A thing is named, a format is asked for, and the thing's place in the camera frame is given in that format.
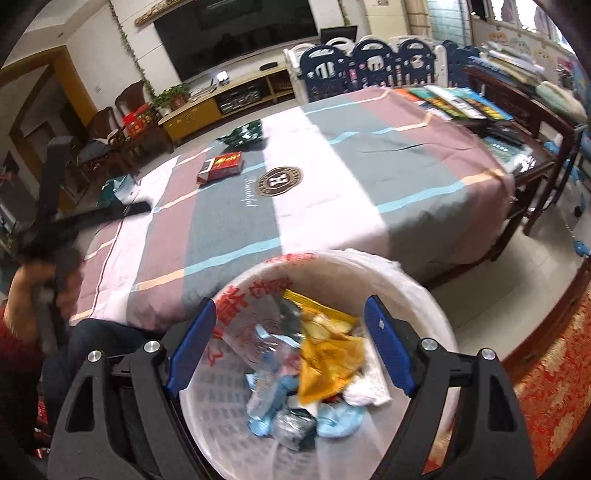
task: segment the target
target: stack of books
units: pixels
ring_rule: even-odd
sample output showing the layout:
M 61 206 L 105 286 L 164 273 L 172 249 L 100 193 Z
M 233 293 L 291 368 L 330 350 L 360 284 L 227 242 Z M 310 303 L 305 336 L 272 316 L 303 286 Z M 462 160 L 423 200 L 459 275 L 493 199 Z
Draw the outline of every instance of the stack of books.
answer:
M 535 94 L 535 88 L 545 79 L 544 67 L 536 64 L 530 56 L 505 45 L 486 42 L 483 47 L 485 58 L 471 57 L 473 66 L 528 95 Z
M 436 85 L 395 89 L 433 115 L 449 120 L 501 121 L 513 117 L 469 88 L 442 88 Z

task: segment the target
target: dark pants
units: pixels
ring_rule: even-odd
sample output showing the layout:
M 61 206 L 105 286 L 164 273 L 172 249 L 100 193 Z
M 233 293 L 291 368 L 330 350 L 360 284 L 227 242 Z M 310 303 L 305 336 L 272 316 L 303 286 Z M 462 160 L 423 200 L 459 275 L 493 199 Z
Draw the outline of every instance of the dark pants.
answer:
M 74 377 L 91 351 L 101 350 L 107 356 L 125 355 L 160 335 L 105 320 L 86 319 L 70 330 L 69 337 L 69 343 L 43 363 L 43 396 L 51 432 Z

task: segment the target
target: small white lamp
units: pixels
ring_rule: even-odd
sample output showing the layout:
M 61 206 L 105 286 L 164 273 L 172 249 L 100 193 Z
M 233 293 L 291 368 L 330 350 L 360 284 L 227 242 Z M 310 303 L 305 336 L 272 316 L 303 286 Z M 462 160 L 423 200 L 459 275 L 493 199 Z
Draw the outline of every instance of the small white lamp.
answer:
M 227 85 L 230 83 L 230 78 L 228 77 L 228 73 L 224 70 L 216 75 L 217 83 L 219 85 Z

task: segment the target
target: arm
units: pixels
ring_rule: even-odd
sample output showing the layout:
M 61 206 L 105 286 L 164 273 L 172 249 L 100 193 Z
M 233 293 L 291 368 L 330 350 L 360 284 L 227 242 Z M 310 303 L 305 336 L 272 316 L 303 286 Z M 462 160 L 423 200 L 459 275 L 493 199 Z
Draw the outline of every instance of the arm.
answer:
M 54 274 L 55 267 L 50 264 L 34 262 L 21 267 L 12 281 L 8 301 L 0 307 L 0 416 L 27 453 L 34 449 L 37 384 L 43 365 L 31 291 Z M 82 275 L 76 271 L 68 278 L 66 291 L 57 297 L 64 318 L 70 317 L 76 305 L 81 283 Z

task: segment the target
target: ceiling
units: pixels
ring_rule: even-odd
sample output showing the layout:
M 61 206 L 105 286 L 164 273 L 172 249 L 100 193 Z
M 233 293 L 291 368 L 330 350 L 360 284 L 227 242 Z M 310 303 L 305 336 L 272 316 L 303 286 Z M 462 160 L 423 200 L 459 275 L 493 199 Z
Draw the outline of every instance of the ceiling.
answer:
M 51 0 L 35 17 L 3 66 L 39 51 L 64 45 L 107 0 Z

